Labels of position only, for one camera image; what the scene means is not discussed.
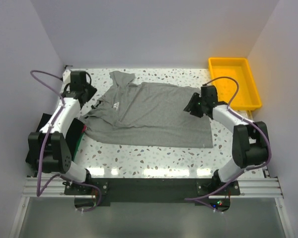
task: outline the white wall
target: white wall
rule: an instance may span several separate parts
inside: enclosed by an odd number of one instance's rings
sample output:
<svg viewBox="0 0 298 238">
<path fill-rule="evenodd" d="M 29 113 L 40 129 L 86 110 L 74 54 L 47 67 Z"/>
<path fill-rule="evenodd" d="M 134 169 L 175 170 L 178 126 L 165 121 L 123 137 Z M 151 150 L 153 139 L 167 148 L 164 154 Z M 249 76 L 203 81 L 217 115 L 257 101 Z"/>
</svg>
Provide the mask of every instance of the white wall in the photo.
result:
<svg viewBox="0 0 298 238">
<path fill-rule="evenodd" d="M 56 97 L 30 76 L 31 69 L 62 72 L 29 0 L 0 0 L 0 238 L 8 237 L 26 176 L 27 136 Z M 47 79 L 60 87 L 57 79 Z"/>
<path fill-rule="evenodd" d="M 280 0 L 249 57 L 268 125 L 273 158 L 298 237 L 298 0 Z"/>
<path fill-rule="evenodd" d="M 32 0 L 75 67 L 207 67 L 246 57 L 278 0 Z"/>
</svg>

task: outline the gray t-shirt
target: gray t-shirt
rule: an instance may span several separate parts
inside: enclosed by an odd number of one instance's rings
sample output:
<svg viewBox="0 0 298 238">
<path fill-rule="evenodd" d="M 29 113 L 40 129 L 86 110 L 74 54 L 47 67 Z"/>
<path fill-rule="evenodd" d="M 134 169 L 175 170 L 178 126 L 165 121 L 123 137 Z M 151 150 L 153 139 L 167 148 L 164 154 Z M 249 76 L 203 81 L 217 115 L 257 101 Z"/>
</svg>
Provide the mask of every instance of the gray t-shirt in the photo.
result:
<svg viewBox="0 0 298 238">
<path fill-rule="evenodd" d="M 110 73 L 113 85 L 80 120 L 85 133 L 109 144 L 212 148 L 210 119 L 184 112 L 199 89 L 165 83 L 131 83 L 134 74 Z"/>
</svg>

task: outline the glass panel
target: glass panel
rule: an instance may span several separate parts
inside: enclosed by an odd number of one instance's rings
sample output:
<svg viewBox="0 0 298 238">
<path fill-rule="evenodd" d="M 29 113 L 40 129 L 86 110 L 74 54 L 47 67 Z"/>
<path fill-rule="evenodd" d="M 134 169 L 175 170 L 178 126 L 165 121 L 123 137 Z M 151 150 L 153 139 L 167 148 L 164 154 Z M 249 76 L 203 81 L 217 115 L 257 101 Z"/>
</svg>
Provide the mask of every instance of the glass panel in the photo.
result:
<svg viewBox="0 0 298 238">
<path fill-rule="evenodd" d="M 183 204 L 113 203 L 81 214 L 73 198 L 32 198 L 21 238 L 284 238 L 274 199 L 231 199 L 223 215 Z"/>
</svg>

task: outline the black mounting bracket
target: black mounting bracket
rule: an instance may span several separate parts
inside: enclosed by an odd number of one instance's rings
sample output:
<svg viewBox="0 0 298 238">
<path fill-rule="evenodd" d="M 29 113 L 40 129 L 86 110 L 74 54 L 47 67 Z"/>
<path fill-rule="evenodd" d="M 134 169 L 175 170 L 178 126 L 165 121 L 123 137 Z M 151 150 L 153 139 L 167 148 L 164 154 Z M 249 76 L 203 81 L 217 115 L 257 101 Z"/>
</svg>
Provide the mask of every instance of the black mounting bracket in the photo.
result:
<svg viewBox="0 0 298 238">
<path fill-rule="evenodd" d="M 212 191 L 209 190 L 209 185 L 210 185 L 211 182 L 212 182 L 212 179 L 211 178 L 198 179 L 197 180 L 197 183 L 196 183 L 197 194 L 199 196 L 203 196 L 203 195 L 207 195 L 210 192 L 212 192 Z M 223 196 L 225 196 L 225 195 L 227 195 L 229 193 L 230 193 L 231 196 L 232 195 L 233 196 L 240 195 L 238 181 L 231 182 L 226 188 L 224 188 L 223 190 L 221 190 L 220 192 L 218 192 L 216 195 L 223 195 Z"/>
<path fill-rule="evenodd" d="M 204 187 L 211 181 L 211 178 L 91 178 L 88 184 L 95 185 L 101 190 L 100 206 L 110 206 L 112 202 L 187 203 L 184 200 L 187 197 L 208 194 L 209 191 L 204 190 Z M 65 195 L 92 195 L 92 189 L 87 186 L 76 184 L 70 186 L 69 183 L 64 185 Z M 228 194 L 240 195 L 237 181 L 216 195 Z M 206 201 L 211 204 L 214 199 Z"/>
<path fill-rule="evenodd" d="M 80 108 L 97 92 L 96 88 L 87 83 L 86 75 L 88 73 L 85 71 L 72 71 L 71 82 L 65 86 L 62 93 L 62 97 L 78 99 Z"/>
<path fill-rule="evenodd" d="M 223 104 L 226 103 L 218 101 L 218 92 L 214 85 L 203 85 L 201 87 L 201 95 L 194 93 L 183 111 L 199 118 L 205 114 L 213 119 L 213 108 Z"/>
</svg>

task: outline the metal frame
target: metal frame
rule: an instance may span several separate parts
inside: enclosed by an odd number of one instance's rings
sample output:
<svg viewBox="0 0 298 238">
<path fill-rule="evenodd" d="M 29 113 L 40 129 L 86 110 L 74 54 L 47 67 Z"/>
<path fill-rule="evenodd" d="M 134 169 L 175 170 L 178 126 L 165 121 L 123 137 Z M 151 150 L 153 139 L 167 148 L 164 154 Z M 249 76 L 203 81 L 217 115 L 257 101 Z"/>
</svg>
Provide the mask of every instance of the metal frame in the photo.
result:
<svg viewBox="0 0 298 238">
<path fill-rule="evenodd" d="M 42 184 L 44 184 L 48 179 L 49 178 L 42 178 Z M 68 198 L 90 197 L 89 195 L 64 195 L 65 187 L 62 182 L 63 180 L 61 178 L 56 178 L 49 184 L 41 196 Z M 238 179 L 238 183 L 241 194 L 239 196 L 231 196 L 232 198 L 274 198 L 286 238 L 295 237 L 284 205 L 283 193 L 277 178 L 241 178 Z M 36 184 L 36 178 L 27 178 L 9 238 L 19 237 L 26 210 L 28 208 L 29 199 L 31 197 L 36 197 Z M 216 195 L 210 196 L 210 198 L 221 199 L 224 198 L 224 196 Z"/>
<path fill-rule="evenodd" d="M 49 178 L 42 178 L 42 184 L 45 184 Z M 90 198 L 90 195 L 64 195 L 64 180 L 56 178 L 45 189 L 41 197 L 76 197 Z M 231 196 L 232 198 L 283 198 L 277 178 L 244 178 L 238 179 L 241 195 Z M 23 197 L 36 197 L 36 178 L 26 180 Z M 210 196 L 210 198 L 224 198 L 224 196 Z"/>
<path fill-rule="evenodd" d="M 28 208 L 29 205 L 29 200 L 30 197 L 22 197 L 18 210 L 16 212 L 14 222 L 12 225 L 12 229 L 9 235 L 9 238 L 18 238 L 21 232 L 22 224 L 24 221 L 26 209 Z"/>
</svg>

